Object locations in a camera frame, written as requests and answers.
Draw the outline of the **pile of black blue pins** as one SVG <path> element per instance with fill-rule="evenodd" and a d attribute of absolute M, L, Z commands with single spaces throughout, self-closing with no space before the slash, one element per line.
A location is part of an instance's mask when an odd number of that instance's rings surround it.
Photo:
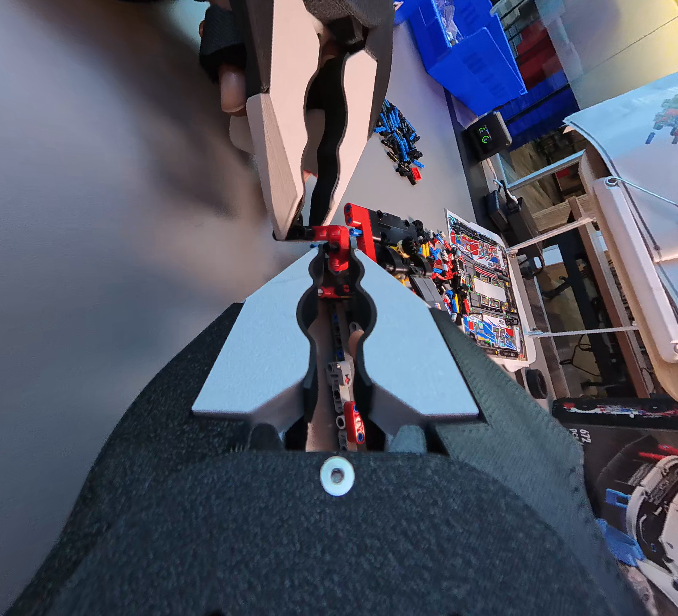
<path fill-rule="evenodd" d="M 401 110 L 388 99 L 382 102 L 373 133 L 386 149 L 395 172 L 412 186 L 417 185 L 425 167 L 421 163 L 422 152 L 417 147 L 420 136 Z"/>

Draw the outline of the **lego car model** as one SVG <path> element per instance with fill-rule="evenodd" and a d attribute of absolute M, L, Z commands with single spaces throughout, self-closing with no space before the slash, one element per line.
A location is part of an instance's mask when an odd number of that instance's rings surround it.
<path fill-rule="evenodd" d="M 313 324 L 319 334 L 317 378 L 323 405 L 310 422 L 312 449 L 341 452 L 365 451 L 365 421 L 355 403 L 357 372 L 349 354 L 349 324 L 352 322 L 354 280 L 353 243 L 369 259 L 434 310 L 449 316 L 442 296 L 431 279 L 431 266 L 421 245 L 429 232 L 419 220 L 408 221 L 393 214 L 362 206 L 344 207 L 345 225 L 304 225 L 295 219 L 287 240 L 308 240 L 323 249 L 323 277 L 318 288 L 319 316 Z"/>

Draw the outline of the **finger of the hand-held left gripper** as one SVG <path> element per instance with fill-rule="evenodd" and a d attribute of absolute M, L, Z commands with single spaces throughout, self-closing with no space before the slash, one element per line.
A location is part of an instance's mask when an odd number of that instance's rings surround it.
<path fill-rule="evenodd" d="M 273 0 L 269 89 L 247 102 L 264 203 L 280 241 L 286 240 L 304 201 L 306 99 L 319 68 L 321 27 L 302 0 Z"/>
<path fill-rule="evenodd" d="M 310 87 L 314 109 L 324 112 L 317 148 L 317 182 L 309 224 L 329 225 L 371 133 L 377 61 L 365 50 L 325 62 Z"/>

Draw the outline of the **white metal book stand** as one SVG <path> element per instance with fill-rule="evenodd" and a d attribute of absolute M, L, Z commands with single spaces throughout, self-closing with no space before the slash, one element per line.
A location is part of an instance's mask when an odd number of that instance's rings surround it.
<path fill-rule="evenodd" d="M 577 230 L 614 325 L 563 335 L 615 334 L 635 391 L 647 398 L 651 387 L 641 369 L 641 353 L 634 336 L 637 332 L 661 390 L 676 400 L 677 307 L 658 273 L 660 264 L 654 255 L 657 250 L 649 249 L 648 240 L 641 235 L 640 222 L 632 214 L 631 198 L 625 192 L 631 184 L 618 176 L 595 177 L 606 169 L 598 152 L 587 147 L 583 152 L 517 180 L 515 188 L 574 164 L 579 165 L 587 193 L 586 205 L 581 206 L 580 198 L 571 197 L 567 201 L 574 217 L 571 223 L 509 247 L 506 253 L 514 258 L 525 248 Z"/>

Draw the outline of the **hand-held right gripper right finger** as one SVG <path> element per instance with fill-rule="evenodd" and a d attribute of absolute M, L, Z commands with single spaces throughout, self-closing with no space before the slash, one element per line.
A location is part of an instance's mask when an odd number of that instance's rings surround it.
<path fill-rule="evenodd" d="M 386 451 L 398 431 L 420 429 L 439 451 L 445 431 L 479 427 L 479 404 L 441 330 L 442 313 L 352 250 L 355 403 L 367 451 Z"/>

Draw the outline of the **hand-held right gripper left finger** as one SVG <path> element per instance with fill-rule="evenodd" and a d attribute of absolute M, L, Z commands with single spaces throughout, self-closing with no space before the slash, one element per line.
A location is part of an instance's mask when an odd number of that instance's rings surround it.
<path fill-rule="evenodd" d="M 192 414 L 270 425 L 287 449 L 308 449 L 317 408 L 321 249 L 309 250 L 241 304 Z"/>

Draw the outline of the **small clear plastic bag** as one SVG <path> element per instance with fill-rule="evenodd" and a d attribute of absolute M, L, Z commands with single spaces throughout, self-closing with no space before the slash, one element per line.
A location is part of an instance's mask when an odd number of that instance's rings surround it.
<path fill-rule="evenodd" d="M 436 15 L 445 32 L 445 37 L 451 46 L 464 39 L 457 22 L 455 21 L 456 8 L 454 0 L 431 0 Z"/>

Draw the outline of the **black lego set box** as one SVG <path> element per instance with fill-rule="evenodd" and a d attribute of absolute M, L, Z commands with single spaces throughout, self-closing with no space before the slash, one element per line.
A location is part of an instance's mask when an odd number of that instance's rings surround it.
<path fill-rule="evenodd" d="M 553 417 L 580 443 L 607 547 L 650 615 L 677 614 L 677 402 L 563 398 Z"/>

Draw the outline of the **large blue storage bin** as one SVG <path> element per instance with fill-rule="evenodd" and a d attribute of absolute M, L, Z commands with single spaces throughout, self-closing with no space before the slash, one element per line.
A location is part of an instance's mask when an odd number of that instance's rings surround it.
<path fill-rule="evenodd" d="M 526 93 L 504 28 L 489 0 L 454 0 L 464 39 L 451 46 L 431 0 L 394 0 L 394 24 L 408 21 L 427 73 L 482 116 Z"/>

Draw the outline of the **black power adapter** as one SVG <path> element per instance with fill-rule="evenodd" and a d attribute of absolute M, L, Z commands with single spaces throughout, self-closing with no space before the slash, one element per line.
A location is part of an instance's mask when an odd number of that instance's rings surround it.
<path fill-rule="evenodd" d="M 522 197 L 495 189 L 483 197 L 484 210 L 506 247 L 527 242 L 540 232 Z"/>

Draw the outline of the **holographic sticker sheet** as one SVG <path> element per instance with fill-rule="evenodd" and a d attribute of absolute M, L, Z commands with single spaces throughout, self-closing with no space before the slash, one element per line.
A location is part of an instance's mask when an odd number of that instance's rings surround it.
<path fill-rule="evenodd" d="M 453 249 L 450 308 L 461 331 L 510 371 L 528 366 L 521 298 L 498 234 L 445 209 Z"/>

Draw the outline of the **pile of mixed coloured pieces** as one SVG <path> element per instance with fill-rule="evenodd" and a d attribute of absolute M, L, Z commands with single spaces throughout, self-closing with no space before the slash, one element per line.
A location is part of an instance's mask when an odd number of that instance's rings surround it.
<path fill-rule="evenodd" d="M 462 328 L 470 314 L 469 285 L 464 264 L 456 244 L 440 233 L 429 233 L 421 245 L 422 254 L 431 266 L 431 279 L 456 326 Z"/>

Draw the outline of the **red and blue crates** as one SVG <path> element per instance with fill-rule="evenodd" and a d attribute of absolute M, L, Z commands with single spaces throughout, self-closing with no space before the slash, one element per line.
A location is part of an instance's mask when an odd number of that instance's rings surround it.
<path fill-rule="evenodd" d="M 540 19 L 522 30 L 516 63 L 527 91 L 498 108 L 512 139 L 511 152 L 560 129 L 564 118 L 579 109 Z"/>

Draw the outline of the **black device with display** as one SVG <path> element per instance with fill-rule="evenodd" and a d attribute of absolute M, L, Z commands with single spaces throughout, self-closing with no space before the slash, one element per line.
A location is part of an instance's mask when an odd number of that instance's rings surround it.
<path fill-rule="evenodd" d="M 479 160 L 487 160 L 513 144 L 513 137 L 499 111 L 489 112 L 464 131 L 467 145 Z"/>

